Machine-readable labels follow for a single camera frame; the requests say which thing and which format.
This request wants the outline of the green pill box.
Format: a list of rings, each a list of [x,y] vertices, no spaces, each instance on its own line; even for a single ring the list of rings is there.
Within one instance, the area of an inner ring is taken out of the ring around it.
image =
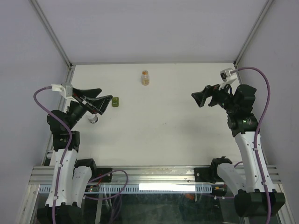
[[[112,107],[118,107],[119,106],[119,97],[113,97],[112,98]]]

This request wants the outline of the clear bottle orange pills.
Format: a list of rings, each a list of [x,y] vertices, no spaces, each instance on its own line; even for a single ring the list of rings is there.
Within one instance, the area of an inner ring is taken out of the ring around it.
[[[142,71],[142,85],[147,86],[150,84],[150,77],[149,77],[149,73],[147,70]]]

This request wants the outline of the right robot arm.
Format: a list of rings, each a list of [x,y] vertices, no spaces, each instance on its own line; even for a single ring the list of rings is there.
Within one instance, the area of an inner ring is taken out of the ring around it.
[[[257,130],[258,121],[252,113],[256,89],[239,85],[232,93],[231,85],[207,85],[203,91],[191,94],[199,107],[211,98],[209,107],[219,105],[227,113],[228,127],[232,132],[242,157],[245,176],[235,169],[226,157],[212,159],[207,171],[196,177],[216,183],[224,181],[234,195],[235,211],[239,217],[271,217],[285,204],[285,196],[275,190],[270,178]]]

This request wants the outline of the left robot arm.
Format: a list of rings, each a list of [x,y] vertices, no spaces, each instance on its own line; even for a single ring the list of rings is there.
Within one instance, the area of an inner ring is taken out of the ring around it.
[[[59,92],[70,105],[65,112],[49,111],[38,100],[44,90]],[[52,84],[34,93],[37,105],[47,112],[47,123],[53,138],[54,174],[45,206],[37,210],[42,224],[83,224],[82,201],[89,181],[94,181],[98,170],[94,159],[78,159],[80,133],[73,127],[88,112],[102,115],[112,95],[100,96],[100,88],[80,90],[71,84]]]

